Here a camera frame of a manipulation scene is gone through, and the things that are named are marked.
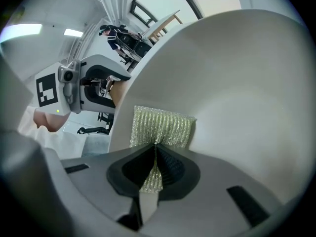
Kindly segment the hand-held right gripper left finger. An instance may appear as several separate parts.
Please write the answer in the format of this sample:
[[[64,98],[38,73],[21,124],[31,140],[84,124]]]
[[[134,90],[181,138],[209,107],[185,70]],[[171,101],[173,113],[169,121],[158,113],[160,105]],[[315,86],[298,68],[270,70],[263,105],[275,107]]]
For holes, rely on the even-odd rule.
[[[139,194],[154,166],[153,144],[112,153],[63,160],[79,192],[98,210],[121,225],[138,231],[142,225]]]

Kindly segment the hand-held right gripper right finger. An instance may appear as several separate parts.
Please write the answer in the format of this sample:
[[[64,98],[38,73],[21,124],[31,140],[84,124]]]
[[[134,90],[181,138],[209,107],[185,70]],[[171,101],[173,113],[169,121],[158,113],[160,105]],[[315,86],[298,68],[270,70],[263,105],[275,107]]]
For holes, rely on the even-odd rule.
[[[151,237],[268,237],[293,211],[222,159],[158,145],[163,189],[140,233]]]

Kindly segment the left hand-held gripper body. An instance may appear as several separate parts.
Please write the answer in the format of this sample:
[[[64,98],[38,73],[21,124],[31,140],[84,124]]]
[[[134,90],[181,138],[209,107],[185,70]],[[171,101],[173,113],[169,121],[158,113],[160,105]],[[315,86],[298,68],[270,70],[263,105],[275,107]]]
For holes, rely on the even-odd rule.
[[[36,104],[41,112],[53,115],[81,112],[80,68],[80,60],[67,66],[57,62],[36,74]]]

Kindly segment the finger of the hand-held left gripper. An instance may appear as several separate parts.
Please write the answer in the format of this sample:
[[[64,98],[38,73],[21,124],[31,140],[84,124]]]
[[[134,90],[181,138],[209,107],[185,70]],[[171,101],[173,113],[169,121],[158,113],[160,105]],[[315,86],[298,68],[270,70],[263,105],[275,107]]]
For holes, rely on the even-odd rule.
[[[80,86],[80,107],[83,111],[114,114],[116,106],[112,99],[100,96],[99,86]]]
[[[103,55],[95,54],[81,60],[80,79],[107,79],[109,76],[123,81],[131,78],[123,66]]]

